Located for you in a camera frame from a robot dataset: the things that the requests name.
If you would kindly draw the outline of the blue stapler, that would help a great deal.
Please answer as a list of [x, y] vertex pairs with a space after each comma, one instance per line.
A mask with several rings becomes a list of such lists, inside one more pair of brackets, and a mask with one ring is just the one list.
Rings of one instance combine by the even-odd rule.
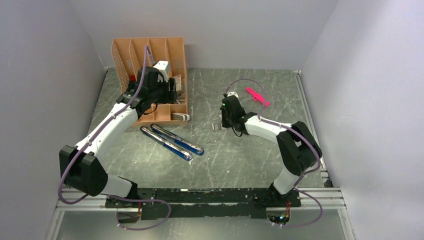
[[179, 156], [180, 158], [184, 159], [185, 161], [191, 161], [193, 156], [192, 154], [185, 150], [184, 148], [178, 146], [175, 143], [172, 143], [171, 141], [165, 139], [164, 137], [160, 136], [159, 134], [155, 133], [154, 131], [152, 131], [150, 128], [146, 127], [146, 126], [142, 126], [140, 128], [141, 132], [144, 133], [146, 136], [150, 137], [151, 139], [157, 141], [158, 143], [160, 143], [163, 147], [165, 147], [166, 149], [168, 149], [169, 151], [173, 152], [174, 154], [176, 154], [177, 156]]
[[198, 155], [198, 156], [202, 156], [204, 154], [204, 149], [202, 147], [200, 147], [197, 144], [194, 144], [178, 135], [176, 135], [175, 133], [168, 131], [166, 129], [164, 129], [163, 127], [157, 125], [157, 124], [151, 124], [150, 128], [153, 132], [155, 132], [156, 134], [161, 135], [162, 137], [165, 137], [166, 139], [169, 139], [170, 141], [172, 141], [173, 143], [177, 144], [178, 146]]

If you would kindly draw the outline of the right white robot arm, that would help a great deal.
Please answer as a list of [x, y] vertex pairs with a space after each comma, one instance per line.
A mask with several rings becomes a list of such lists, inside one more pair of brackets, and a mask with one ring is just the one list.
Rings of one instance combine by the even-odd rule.
[[225, 94], [220, 110], [224, 128], [278, 145], [284, 167], [270, 185], [269, 199], [275, 207], [282, 207], [301, 176], [321, 160], [322, 150], [309, 128], [302, 121], [287, 124], [258, 116], [255, 112], [247, 113], [235, 95]]

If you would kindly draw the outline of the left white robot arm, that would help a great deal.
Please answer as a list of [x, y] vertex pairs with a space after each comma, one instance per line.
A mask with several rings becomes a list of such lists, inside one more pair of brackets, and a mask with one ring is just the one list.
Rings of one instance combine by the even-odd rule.
[[105, 119], [83, 140], [60, 150], [60, 174], [65, 185], [88, 196], [118, 196], [126, 208], [138, 203], [137, 184], [108, 174], [101, 160], [128, 127], [155, 110], [152, 105], [176, 102], [178, 94], [175, 80], [169, 77], [170, 69], [170, 63], [164, 60], [140, 68], [137, 80], [118, 97]]

